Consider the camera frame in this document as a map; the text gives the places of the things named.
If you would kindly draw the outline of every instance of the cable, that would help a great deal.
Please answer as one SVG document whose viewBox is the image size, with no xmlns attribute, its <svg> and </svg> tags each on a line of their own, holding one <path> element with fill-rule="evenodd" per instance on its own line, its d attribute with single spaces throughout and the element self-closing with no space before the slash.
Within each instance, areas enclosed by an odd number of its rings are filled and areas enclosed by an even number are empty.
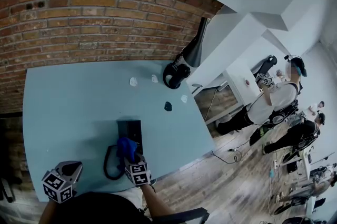
<svg viewBox="0 0 337 224">
<path fill-rule="evenodd" d="M 206 121 L 207 116 L 209 115 L 209 112 L 210 112 L 210 109 L 211 109 L 211 107 L 212 107 L 213 100 L 214 100 L 214 98 L 215 98 L 215 93 L 216 93 L 216 92 L 217 92 L 217 88 L 215 89 L 215 92 L 214 92 L 214 95 L 213 95 L 213 98 L 212 98 L 212 101 L 211 101 L 211 105 L 209 106 L 209 108 L 208 108 L 208 110 L 207 110 L 207 114 L 206 114 L 206 116 L 205 116 L 205 118 L 204 118 L 204 121 Z"/>
<path fill-rule="evenodd" d="M 117 176 L 110 176 L 107 172 L 107 169 L 106 169 L 107 161 L 109 160 L 109 155 L 110 155 L 111 149 L 115 146 L 117 146 L 117 145 L 107 147 L 107 151 L 106 151 L 105 158 L 104 158 L 104 164 L 103 164 L 103 170 L 104 170 L 105 177 L 108 178 L 108 179 L 111 179 L 111 180 L 118 180 L 125 174 L 124 170 L 122 170 L 120 172 L 120 174 L 117 175 Z"/>
<path fill-rule="evenodd" d="M 234 152 L 239 152 L 239 153 L 240 153 L 240 159 L 238 160 L 238 159 L 237 159 L 237 156 L 234 156 L 234 161 L 233 161 L 233 162 L 227 162 L 227 161 L 223 160 L 222 158 L 220 158 L 220 157 L 218 157 L 216 154 L 214 154 L 213 151 L 212 151 L 212 154 L 213 154 L 215 157 L 217 157 L 219 160 L 223 161 L 223 162 L 226 163 L 226 164 L 234 164 L 234 163 L 236 163 L 236 162 L 239 162 L 239 161 L 242 159 L 242 153 L 241 153 L 240 151 L 238 151 L 238 150 L 233 150 L 233 151 L 234 151 Z"/>
<path fill-rule="evenodd" d="M 279 173 L 279 167 L 277 168 L 277 176 L 279 178 L 279 182 L 280 182 L 280 173 Z"/>
<path fill-rule="evenodd" d="M 237 151 L 237 150 L 235 150 L 235 149 L 244 146 L 244 145 L 247 144 L 249 141 L 250 141 L 250 140 L 248 140 L 247 142 L 245 142 L 245 143 L 242 144 L 242 145 L 239 145 L 238 147 L 234 147 L 234 148 L 230 149 L 230 151 Z"/>
<path fill-rule="evenodd" d="M 276 224 L 276 218 L 272 215 L 272 213 L 270 212 L 270 200 L 272 199 L 272 178 L 269 176 L 269 201 L 268 201 L 268 211 L 269 211 L 269 215 L 271 217 L 273 217 L 275 224 Z"/>
</svg>

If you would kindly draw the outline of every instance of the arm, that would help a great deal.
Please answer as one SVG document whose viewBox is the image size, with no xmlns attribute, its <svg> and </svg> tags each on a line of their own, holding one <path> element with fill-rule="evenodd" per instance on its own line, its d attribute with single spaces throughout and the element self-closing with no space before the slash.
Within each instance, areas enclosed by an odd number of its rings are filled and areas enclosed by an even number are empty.
<svg viewBox="0 0 337 224">
<path fill-rule="evenodd" d="M 49 200 L 46 208 L 44 209 L 41 219 L 38 222 L 38 224 L 48 224 L 52 222 L 52 219 L 55 215 L 56 208 L 58 206 L 58 203 L 53 200 Z"/>
<path fill-rule="evenodd" d="M 142 185 L 141 190 L 144 194 L 148 209 L 150 210 L 151 217 L 174 214 L 174 211 L 157 196 L 150 185 Z"/>
<path fill-rule="evenodd" d="M 314 116 L 316 115 L 316 111 L 314 111 L 311 106 L 308 107 L 308 110 L 311 112 L 311 114 Z"/>
<path fill-rule="evenodd" d="M 265 84 L 263 84 L 263 83 L 261 83 L 261 87 L 262 87 L 264 98 L 265 98 L 267 104 L 269 106 L 273 106 L 272 105 L 272 101 L 270 100 L 270 92 L 269 92 L 268 87 Z"/>
<path fill-rule="evenodd" d="M 315 193 L 320 193 L 323 194 L 330 185 L 327 185 L 325 182 L 323 183 L 317 183 L 316 181 L 314 181 L 314 191 Z"/>
</svg>

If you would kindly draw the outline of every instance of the white desk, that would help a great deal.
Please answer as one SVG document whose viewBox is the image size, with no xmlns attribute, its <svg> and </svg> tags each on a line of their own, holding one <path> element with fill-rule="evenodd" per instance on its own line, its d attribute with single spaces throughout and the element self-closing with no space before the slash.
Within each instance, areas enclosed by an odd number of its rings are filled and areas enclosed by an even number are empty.
<svg viewBox="0 0 337 224">
<path fill-rule="evenodd" d="M 255 82 L 255 77 L 247 64 L 241 59 L 237 59 L 233 62 L 226 71 L 223 72 L 224 78 L 227 80 L 227 84 L 231 88 L 237 103 L 218 115 L 210 118 L 206 121 L 206 124 L 210 124 L 219 118 L 239 110 L 240 108 L 255 101 L 260 94 L 260 89 Z"/>
<path fill-rule="evenodd" d="M 289 180 L 289 182 L 287 182 L 286 185 L 290 185 L 290 184 L 293 184 L 293 183 L 300 183 L 300 182 L 303 182 L 303 181 L 306 181 L 306 180 L 310 179 L 311 166 L 310 166 L 309 159 L 308 159 L 310 149 L 311 149 L 311 146 L 308 146 L 307 148 L 304 148 L 300 152 L 299 157 L 293 158 L 286 163 L 280 164 L 280 166 L 285 166 L 285 165 L 287 165 L 289 163 L 292 163 L 292 162 L 295 162 L 295 161 L 301 161 L 301 166 L 303 167 L 303 170 L 304 170 L 304 176 L 299 175 L 300 170 L 298 169 L 296 171 L 297 176 L 293 180 Z"/>
<path fill-rule="evenodd" d="M 310 197 L 310 199 L 306 202 L 305 214 L 307 216 L 312 215 L 312 211 L 314 210 L 316 202 L 316 197 Z"/>
</svg>

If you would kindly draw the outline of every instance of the wooden floor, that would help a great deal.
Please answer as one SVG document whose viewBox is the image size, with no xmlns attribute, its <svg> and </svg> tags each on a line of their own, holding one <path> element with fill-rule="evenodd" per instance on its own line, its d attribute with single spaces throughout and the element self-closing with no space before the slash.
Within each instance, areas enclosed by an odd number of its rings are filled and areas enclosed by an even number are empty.
<svg viewBox="0 0 337 224">
<path fill-rule="evenodd" d="M 271 131 L 268 140 L 280 137 L 287 130 L 287 124 L 281 124 Z M 245 143 L 256 127 L 251 126 L 234 135 L 218 136 L 211 129 L 216 149 L 214 153 L 227 162 L 234 160 L 235 152 L 229 149 Z M 162 178 L 155 188 L 158 194 L 177 212 L 204 207 L 211 214 L 207 223 L 253 224 L 261 220 L 274 223 L 269 215 L 268 203 L 270 187 L 272 195 L 289 190 L 284 182 L 288 175 L 284 169 L 270 178 L 273 160 L 276 154 L 263 155 L 262 141 L 252 147 L 246 144 L 239 148 L 242 159 L 238 163 L 226 164 L 212 154 L 196 160 L 179 171 Z M 277 155 L 281 160 L 283 153 Z M 273 212 L 280 204 L 270 202 Z M 275 216 L 282 223 L 289 216 L 304 213 L 303 207 L 288 210 Z"/>
<path fill-rule="evenodd" d="M 196 98 L 203 115 L 208 109 L 213 94 L 212 90 L 203 91 Z M 211 116 L 235 102 L 229 88 L 217 93 Z M 209 224 L 253 224 L 260 221 L 274 223 L 268 209 L 270 190 L 272 195 L 280 191 L 287 194 L 288 191 L 284 185 L 288 177 L 285 170 L 280 169 L 279 174 L 270 178 L 270 170 L 276 154 L 262 155 L 264 140 L 261 139 L 252 147 L 249 144 L 241 146 L 239 151 L 242 153 L 242 159 L 240 160 L 238 152 L 228 152 L 228 150 L 248 141 L 256 127 L 251 126 L 240 133 L 226 136 L 219 136 L 213 124 L 208 127 L 215 142 L 214 153 L 228 162 L 234 161 L 234 156 L 238 156 L 239 162 L 226 164 L 211 153 L 206 154 L 180 170 L 159 179 L 155 185 L 158 195 L 176 212 L 204 207 L 210 213 L 207 221 Z M 287 128 L 286 123 L 278 125 L 270 131 L 267 139 L 277 140 L 277 137 L 281 137 Z M 278 152 L 278 160 L 283 153 L 285 151 Z M 31 186 L 29 179 L 26 178 L 26 180 L 28 181 L 26 188 L 14 188 L 15 203 L 8 204 L 0 201 L 0 215 L 4 216 L 8 223 L 37 223 L 46 205 L 37 201 L 34 190 L 29 189 Z M 270 202 L 272 212 L 278 206 L 274 203 L 274 199 Z M 275 217 L 277 223 L 281 224 L 288 216 L 298 216 L 303 213 L 304 208 L 297 207 Z"/>
</svg>

